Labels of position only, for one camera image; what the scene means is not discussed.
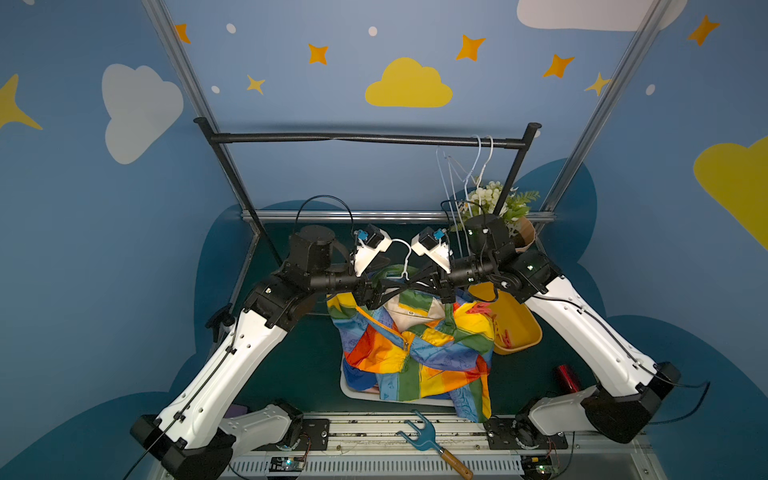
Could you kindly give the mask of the pink clothespin rainbow jacket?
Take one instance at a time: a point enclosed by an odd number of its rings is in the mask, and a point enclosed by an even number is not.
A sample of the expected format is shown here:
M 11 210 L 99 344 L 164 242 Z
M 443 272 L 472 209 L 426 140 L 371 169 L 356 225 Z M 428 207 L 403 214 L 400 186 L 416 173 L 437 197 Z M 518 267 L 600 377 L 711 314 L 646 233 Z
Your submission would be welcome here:
M 467 313 L 484 315 L 486 317 L 491 317 L 493 315 L 493 311 L 490 308 L 490 305 L 483 302 L 474 302 L 472 306 L 467 310 Z

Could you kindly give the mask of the red clothespin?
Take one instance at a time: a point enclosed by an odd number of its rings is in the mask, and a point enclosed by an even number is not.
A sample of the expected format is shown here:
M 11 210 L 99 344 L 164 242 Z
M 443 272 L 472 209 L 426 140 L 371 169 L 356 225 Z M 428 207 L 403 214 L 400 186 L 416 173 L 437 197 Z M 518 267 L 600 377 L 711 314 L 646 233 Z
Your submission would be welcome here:
M 504 330 L 503 333 L 500 335 L 501 343 L 505 349 L 512 349 L 514 347 L 511 338 L 509 336 L 509 332 L 507 330 Z

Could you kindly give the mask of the white hanger rainbow jacket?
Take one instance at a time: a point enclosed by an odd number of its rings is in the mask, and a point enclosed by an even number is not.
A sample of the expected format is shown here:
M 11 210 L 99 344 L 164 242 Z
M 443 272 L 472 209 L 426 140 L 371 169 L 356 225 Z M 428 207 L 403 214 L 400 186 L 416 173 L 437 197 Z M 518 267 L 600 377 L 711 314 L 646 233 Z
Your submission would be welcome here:
M 411 280 L 411 277 L 418 272 L 418 268 L 411 264 L 412 257 L 414 256 L 414 250 L 411 243 L 405 239 L 392 238 L 390 248 L 395 246 L 402 247 L 404 249 L 404 255 L 401 261 L 401 271 L 398 279 L 403 282 Z

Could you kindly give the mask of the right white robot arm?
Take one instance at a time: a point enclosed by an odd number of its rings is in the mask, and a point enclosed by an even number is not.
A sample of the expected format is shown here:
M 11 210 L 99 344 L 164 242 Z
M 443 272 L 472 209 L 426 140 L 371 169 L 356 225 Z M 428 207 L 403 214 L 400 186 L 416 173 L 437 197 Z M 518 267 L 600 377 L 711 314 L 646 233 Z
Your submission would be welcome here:
M 561 269 L 538 250 L 517 252 L 504 222 L 494 215 L 470 219 L 470 253 L 455 259 L 446 234 L 425 228 L 410 242 L 424 268 L 427 290 L 445 298 L 489 282 L 543 319 L 579 355 L 596 378 L 575 393 L 543 397 L 518 415 L 523 439 L 534 434 L 597 432 L 621 444 L 641 433 L 675 388 L 681 374 L 655 362 L 624 339 L 576 291 Z

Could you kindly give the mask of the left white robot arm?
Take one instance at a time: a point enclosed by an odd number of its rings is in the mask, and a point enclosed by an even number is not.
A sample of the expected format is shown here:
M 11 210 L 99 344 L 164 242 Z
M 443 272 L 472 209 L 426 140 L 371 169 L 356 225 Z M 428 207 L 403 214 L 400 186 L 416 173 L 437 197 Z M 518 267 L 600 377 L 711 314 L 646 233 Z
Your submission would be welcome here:
M 310 225 L 290 236 L 281 267 L 250 292 L 239 316 L 207 363 L 165 409 L 143 415 L 131 435 L 175 479 L 217 479 L 240 455 L 265 445 L 293 447 L 300 441 L 303 415 L 285 402 L 227 418 L 235 397 L 259 364 L 309 314 L 324 295 L 352 293 L 369 303 L 376 292 L 366 269 L 393 243 L 369 225 L 353 235 L 344 251 L 334 232 Z

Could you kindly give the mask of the rainbow striped jacket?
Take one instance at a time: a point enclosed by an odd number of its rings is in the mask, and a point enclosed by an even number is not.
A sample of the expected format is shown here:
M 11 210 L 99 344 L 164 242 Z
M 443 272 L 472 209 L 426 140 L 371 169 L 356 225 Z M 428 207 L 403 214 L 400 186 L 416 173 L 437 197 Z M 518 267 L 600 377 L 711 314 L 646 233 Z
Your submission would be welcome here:
M 441 303 L 416 290 L 375 310 L 350 293 L 329 298 L 349 386 L 375 389 L 382 401 L 450 397 L 459 417 L 489 419 L 494 327 L 490 317 L 467 313 L 473 303 Z

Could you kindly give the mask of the white wire hanger pink jacket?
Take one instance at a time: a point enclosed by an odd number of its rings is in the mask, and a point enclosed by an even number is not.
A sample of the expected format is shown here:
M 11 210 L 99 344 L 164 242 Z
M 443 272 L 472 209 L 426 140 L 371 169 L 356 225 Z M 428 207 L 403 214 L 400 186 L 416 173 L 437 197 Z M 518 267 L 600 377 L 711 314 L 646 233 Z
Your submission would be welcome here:
M 458 160 L 448 156 L 446 163 L 449 170 L 449 186 L 451 187 L 450 193 L 447 195 L 447 199 L 451 200 L 452 205 L 449 207 L 449 211 L 453 214 L 452 226 L 460 237 L 460 232 L 463 227 L 463 217 L 461 213 L 461 206 L 459 205 L 459 193 L 463 193 L 463 199 L 469 200 L 470 192 L 469 186 L 473 185 L 475 189 L 483 188 L 484 174 L 488 164 L 493 158 L 494 154 L 494 139 L 488 137 L 489 153 L 487 158 L 481 161 L 483 153 L 483 138 L 476 135 L 477 151 L 474 160 L 468 168 L 465 168 Z

